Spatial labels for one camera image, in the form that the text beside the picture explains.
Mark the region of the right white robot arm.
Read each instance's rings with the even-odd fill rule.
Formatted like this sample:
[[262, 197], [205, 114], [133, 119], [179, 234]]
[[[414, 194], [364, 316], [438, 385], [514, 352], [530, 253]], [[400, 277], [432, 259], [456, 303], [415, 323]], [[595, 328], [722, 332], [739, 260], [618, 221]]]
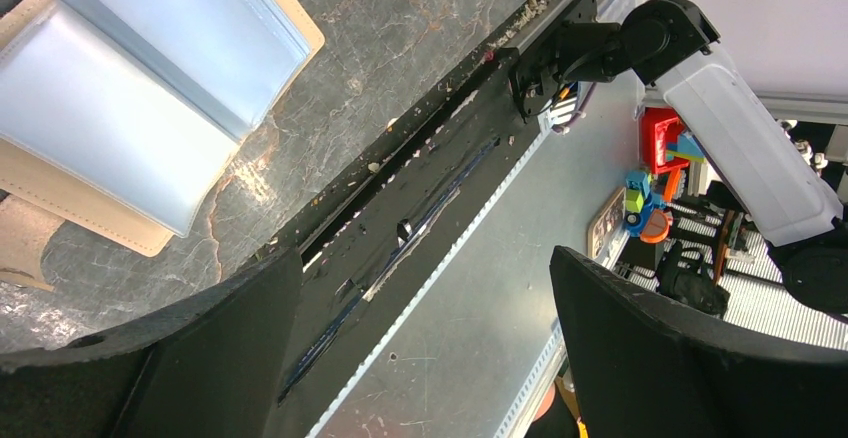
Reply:
[[739, 75], [718, 31], [689, 0], [647, 0], [622, 22], [574, 0], [510, 71], [523, 118], [545, 113], [576, 82], [632, 71], [693, 133], [753, 218], [785, 289], [814, 310], [847, 311], [847, 206], [806, 163]]

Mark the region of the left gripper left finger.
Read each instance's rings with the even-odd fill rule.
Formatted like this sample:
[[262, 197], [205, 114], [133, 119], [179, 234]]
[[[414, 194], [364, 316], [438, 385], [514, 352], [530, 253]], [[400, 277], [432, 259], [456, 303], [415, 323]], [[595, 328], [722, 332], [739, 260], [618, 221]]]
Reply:
[[259, 437], [277, 401], [302, 282], [280, 250], [65, 347], [1, 358], [5, 437]]

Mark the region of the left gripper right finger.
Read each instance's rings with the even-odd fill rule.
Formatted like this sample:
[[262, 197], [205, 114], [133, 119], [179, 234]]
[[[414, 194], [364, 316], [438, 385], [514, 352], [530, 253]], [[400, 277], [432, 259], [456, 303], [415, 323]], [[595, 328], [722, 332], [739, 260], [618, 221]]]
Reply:
[[847, 355], [742, 328], [554, 248], [550, 276], [592, 437], [843, 437]]

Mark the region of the beige card holder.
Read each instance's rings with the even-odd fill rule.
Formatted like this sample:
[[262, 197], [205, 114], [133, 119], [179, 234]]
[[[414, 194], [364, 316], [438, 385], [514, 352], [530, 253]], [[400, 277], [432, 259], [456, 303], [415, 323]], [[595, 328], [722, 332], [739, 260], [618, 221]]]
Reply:
[[1, 278], [46, 289], [72, 222], [140, 255], [209, 191], [325, 39], [298, 0], [21, 0], [1, 19]]

